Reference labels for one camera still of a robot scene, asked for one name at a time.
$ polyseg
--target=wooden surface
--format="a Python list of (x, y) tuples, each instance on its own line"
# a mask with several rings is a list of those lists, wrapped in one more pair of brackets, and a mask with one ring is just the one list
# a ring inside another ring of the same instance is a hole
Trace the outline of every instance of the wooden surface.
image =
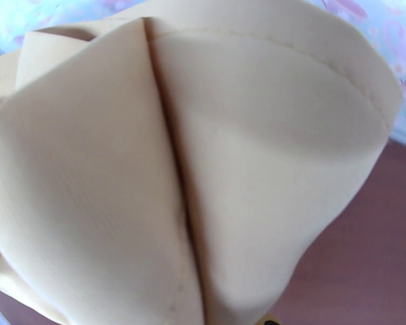
[[(52, 324), (1, 293), (0, 310), (12, 325)], [(406, 325), (405, 147), (387, 146), (353, 202), (302, 258), (273, 312), (282, 325)]]

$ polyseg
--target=cloth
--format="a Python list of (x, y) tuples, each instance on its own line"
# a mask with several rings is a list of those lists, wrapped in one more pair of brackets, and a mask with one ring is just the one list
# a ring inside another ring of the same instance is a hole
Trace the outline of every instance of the cloth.
[(357, 30), (301, 0), (33, 32), (0, 57), (0, 289), (64, 325), (254, 324), (401, 100)]

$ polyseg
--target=beige fabric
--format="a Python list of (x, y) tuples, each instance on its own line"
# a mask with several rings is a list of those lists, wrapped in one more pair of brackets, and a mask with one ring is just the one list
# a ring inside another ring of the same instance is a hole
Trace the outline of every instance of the beige fabric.
[(0, 96), (35, 79), (0, 105), (0, 251), (18, 273), (0, 285), (27, 301), (27, 283), (65, 325), (255, 323), (401, 103), (360, 33), (300, 0), (153, 0), (34, 32), (19, 56), (0, 58)]

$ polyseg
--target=floral pattern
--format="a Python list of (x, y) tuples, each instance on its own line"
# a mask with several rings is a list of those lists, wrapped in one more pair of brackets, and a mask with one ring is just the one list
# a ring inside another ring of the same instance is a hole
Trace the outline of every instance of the floral pattern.
[[(98, 20), (145, 0), (0, 0), (0, 51), (19, 48), (27, 31)], [(393, 137), (406, 144), (406, 0), (306, 0), (354, 25), (400, 79), (404, 105)]]

